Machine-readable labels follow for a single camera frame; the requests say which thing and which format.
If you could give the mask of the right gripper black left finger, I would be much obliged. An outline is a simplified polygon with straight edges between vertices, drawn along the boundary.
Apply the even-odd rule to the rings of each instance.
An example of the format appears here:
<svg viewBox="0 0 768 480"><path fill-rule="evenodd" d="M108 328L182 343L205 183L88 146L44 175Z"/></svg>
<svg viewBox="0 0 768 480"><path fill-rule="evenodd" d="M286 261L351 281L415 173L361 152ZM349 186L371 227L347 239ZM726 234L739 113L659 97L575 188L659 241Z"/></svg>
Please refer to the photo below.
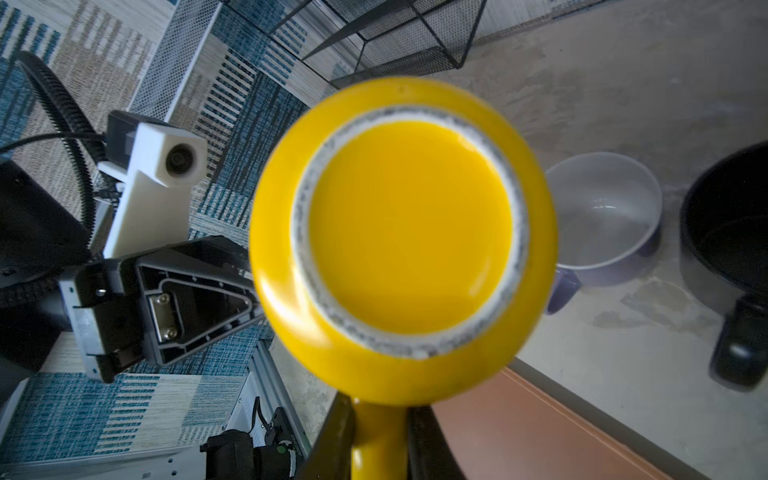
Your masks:
<svg viewBox="0 0 768 480"><path fill-rule="evenodd" d="M351 398L337 392L309 456L297 471L299 480L349 480L355 413Z"/></svg>

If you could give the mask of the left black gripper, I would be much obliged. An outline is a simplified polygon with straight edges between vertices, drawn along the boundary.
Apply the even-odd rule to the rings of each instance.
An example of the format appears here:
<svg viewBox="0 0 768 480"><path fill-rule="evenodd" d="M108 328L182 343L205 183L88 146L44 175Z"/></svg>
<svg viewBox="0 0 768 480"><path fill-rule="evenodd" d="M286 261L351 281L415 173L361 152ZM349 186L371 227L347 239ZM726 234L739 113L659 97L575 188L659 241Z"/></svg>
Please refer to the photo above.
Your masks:
<svg viewBox="0 0 768 480"><path fill-rule="evenodd" d="M264 319L247 250L197 239L65 270L63 305L86 375L166 367Z"/></svg>

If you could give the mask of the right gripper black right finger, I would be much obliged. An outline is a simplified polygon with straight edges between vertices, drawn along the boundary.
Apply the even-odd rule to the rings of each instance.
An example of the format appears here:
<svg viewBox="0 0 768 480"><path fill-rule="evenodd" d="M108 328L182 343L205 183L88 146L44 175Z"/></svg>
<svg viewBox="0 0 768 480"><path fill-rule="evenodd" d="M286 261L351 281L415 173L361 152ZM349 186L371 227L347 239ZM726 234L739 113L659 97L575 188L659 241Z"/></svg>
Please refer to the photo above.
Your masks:
<svg viewBox="0 0 768 480"><path fill-rule="evenodd" d="M431 406L408 409L407 435L408 479L466 479Z"/></svg>

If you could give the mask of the yellow mug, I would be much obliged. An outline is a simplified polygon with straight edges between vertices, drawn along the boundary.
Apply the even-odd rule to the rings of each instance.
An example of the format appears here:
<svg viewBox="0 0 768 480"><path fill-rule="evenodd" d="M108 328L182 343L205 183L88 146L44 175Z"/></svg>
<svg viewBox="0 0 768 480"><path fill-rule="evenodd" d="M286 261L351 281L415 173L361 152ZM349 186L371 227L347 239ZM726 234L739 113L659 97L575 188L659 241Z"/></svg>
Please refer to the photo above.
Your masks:
<svg viewBox="0 0 768 480"><path fill-rule="evenodd" d="M256 189L249 253L285 348L353 402L350 479L408 479L408 409L514 358L549 298L557 228L503 115L453 85L390 77L289 128Z"/></svg>

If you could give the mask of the purple mug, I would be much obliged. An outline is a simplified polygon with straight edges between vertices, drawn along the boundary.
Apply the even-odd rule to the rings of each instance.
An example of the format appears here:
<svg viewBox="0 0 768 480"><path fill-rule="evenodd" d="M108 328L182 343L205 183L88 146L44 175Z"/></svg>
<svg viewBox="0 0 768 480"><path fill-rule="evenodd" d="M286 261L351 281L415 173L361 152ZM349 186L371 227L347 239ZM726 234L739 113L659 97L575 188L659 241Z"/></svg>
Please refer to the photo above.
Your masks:
<svg viewBox="0 0 768 480"><path fill-rule="evenodd" d="M651 170L626 155L573 156L546 171L558 226L547 315L583 287L613 287L647 270L662 236L663 193Z"/></svg>

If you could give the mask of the black mug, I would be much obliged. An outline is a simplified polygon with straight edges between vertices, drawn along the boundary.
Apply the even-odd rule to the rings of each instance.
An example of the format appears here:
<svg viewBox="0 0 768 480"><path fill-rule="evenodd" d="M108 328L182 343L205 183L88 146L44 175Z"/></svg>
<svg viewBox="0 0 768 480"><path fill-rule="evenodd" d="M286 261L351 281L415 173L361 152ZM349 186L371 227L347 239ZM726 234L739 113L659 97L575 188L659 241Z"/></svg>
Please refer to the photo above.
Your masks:
<svg viewBox="0 0 768 480"><path fill-rule="evenodd" d="M767 374L767 144L741 149L700 175L679 220L684 284L724 318L710 375L750 391Z"/></svg>

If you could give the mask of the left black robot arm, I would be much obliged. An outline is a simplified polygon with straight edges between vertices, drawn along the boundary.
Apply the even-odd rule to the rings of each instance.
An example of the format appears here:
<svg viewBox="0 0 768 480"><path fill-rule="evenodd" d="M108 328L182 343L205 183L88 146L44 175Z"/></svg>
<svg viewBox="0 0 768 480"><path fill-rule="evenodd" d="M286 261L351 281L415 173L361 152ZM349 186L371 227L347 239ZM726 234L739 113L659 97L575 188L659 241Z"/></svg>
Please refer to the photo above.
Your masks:
<svg viewBox="0 0 768 480"><path fill-rule="evenodd" d="M171 366L262 321L246 250L188 236L206 141L126 111L97 133L39 57L16 60L70 156L82 214L2 160L2 399L42 369L65 331L86 375L111 383L139 362Z"/></svg>

